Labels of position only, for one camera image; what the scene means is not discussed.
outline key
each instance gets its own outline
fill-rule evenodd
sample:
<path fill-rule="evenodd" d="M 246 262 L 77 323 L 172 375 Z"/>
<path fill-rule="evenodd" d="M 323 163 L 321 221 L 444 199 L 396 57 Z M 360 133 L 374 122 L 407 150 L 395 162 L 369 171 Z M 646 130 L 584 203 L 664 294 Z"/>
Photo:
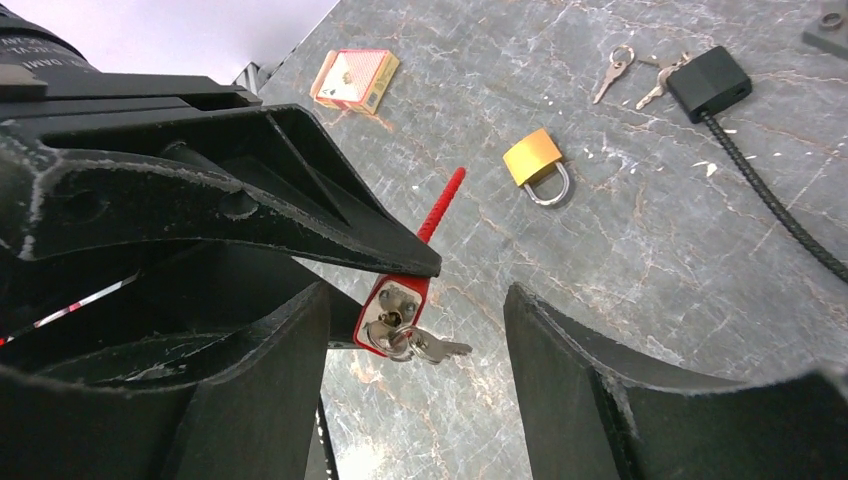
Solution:
<path fill-rule="evenodd" d="M 636 104 L 636 110 L 642 110 L 643 108 L 645 108 L 645 106 L 647 104 L 651 103 L 651 101 L 653 99 L 659 98 L 659 97 L 665 95 L 668 77 L 672 73 L 677 71 L 677 69 L 679 69 L 683 65 L 686 65 L 687 63 L 689 63 L 689 60 L 691 60 L 691 59 L 692 59 L 692 57 L 690 57 L 688 53 L 683 52 L 683 55 L 681 56 L 680 59 L 678 59 L 676 62 L 673 62 L 672 64 L 668 65 L 667 67 L 663 68 L 662 70 L 660 70 L 660 73 L 657 75 L 657 86 L 652 88 L 651 91 L 648 92 L 647 95 L 645 95 L 644 97 L 642 97 L 641 100 L 639 100 L 639 103 Z M 665 62 L 658 62 L 656 65 L 661 65 L 661 64 L 665 64 Z"/>
<path fill-rule="evenodd" d="M 409 336 L 409 348 L 419 358 L 433 365 L 453 356 L 465 356 L 473 351 L 470 345 L 442 340 L 432 333 L 415 327 Z"/>
<path fill-rule="evenodd" d="M 643 108 L 645 108 L 645 105 L 651 103 L 651 101 L 653 99 L 659 98 L 659 97 L 663 96 L 664 94 L 665 94 L 665 86 L 662 84 L 662 82 L 659 79 L 657 79 L 657 86 L 652 88 L 651 91 L 648 92 L 647 95 L 645 95 L 644 97 L 642 97 L 641 100 L 639 100 L 639 103 L 636 104 L 636 110 L 642 110 Z"/>
<path fill-rule="evenodd" d="M 615 55 L 619 50 L 624 50 L 628 52 L 629 56 L 627 61 L 624 60 L 616 60 Z M 610 53 L 610 66 L 607 68 L 607 73 L 604 75 L 604 82 L 601 84 L 601 89 L 598 91 L 598 94 L 595 95 L 595 99 L 592 100 L 592 104 L 597 104 L 604 97 L 604 94 L 609 90 L 610 85 L 613 84 L 616 80 L 618 80 L 622 75 L 624 75 L 627 67 L 633 63 L 633 59 L 636 57 L 636 54 L 633 52 L 633 49 L 628 47 L 627 45 L 619 45 L 613 49 Z"/>

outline yellow padlock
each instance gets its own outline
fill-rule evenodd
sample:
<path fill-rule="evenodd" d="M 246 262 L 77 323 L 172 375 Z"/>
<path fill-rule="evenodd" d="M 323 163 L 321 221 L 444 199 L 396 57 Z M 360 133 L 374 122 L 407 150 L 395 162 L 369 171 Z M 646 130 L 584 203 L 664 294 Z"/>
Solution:
<path fill-rule="evenodd" d="M 504 154 L 506 168 L 512 174 L 515 184 L 524 187 L 524 190 L 534 202 L 544 206 L 559 203 L 568 195 L 571 181 L 560 160 L 562 160 L 562 153 L 554 145 L 554 141 L 544 128 L 527 135 Z M 531 183 L 541 180 L 542 177 L 547 175 L 551 165 L 555 165 L 562 175 L 562 191 L 554 198 L 543 200 L 536 196 Z"/>

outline gray marble table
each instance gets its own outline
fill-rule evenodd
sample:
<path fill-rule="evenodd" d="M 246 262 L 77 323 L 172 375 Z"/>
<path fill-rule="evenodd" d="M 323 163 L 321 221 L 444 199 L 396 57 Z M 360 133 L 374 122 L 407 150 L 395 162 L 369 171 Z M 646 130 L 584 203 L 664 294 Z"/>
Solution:
<path fill-rule="evenodd" d="M 763 380 L 848 363 L 848 286 L 789 237 L 670 97 L 636 111 L 656 71 L 634 64 L 590 103 L 616 45 L 659 56 L 724 45 L 754 93 L 723 126 L 848 261 L 848 62 L 801 43 L 817 12 L 789 0 L 342 0 L 260 95 L 312 108 L 411 229 L 453 170 L 468 168 L 432 241 L 443 273 L 421 324 L 476 350 L 439 367 L 330 352 L 324 396 L 341 478 L 531 477 L 501 313 L 515 281 L 699 372 Z M 378 118 L 308 97 L 326 52 L 357 47 L 401 59 Z M 563 208 L 533 204 L 502 161 L 539 127 L 575 180 Z M 374 279 L 314 268 L 358 300 Z"/>

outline orange box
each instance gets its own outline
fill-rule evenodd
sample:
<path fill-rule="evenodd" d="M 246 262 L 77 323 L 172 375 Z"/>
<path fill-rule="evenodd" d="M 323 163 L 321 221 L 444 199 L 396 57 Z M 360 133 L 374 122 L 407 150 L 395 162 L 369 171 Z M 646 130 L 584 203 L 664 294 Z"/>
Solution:
<path fill-rule="evenodd" d="M 373 115 L 398 65 L 388 50 L 332 50 L 309 95 L 325 107 Z"/>

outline red padlock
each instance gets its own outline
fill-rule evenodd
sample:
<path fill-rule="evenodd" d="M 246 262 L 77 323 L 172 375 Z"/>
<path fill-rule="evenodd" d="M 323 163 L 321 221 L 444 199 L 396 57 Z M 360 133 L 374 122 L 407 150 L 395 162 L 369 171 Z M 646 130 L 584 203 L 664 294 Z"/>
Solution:
<path fill-rule="evenodd" d="M 439 200 L 427 215 L 427 219 L 418 230 L 418 238 L 424 243 L 430 243 L 433 232 L 436 231 L 436 227 L 464 178 L 465 169 L 462 167 L 456 169 L 445 190 L 439 196 Z M 392 345 L 388 344 L 386 333 L 402 326 L 418 323 L 421 310 L 424 309 L 424 302 L 427 301 L 429 288 L 430 279 L 427 277 L 380 275 L 359 314 L 353 341 L 381 357 L 388 357 L 386 352 L 392 350 Z"/>

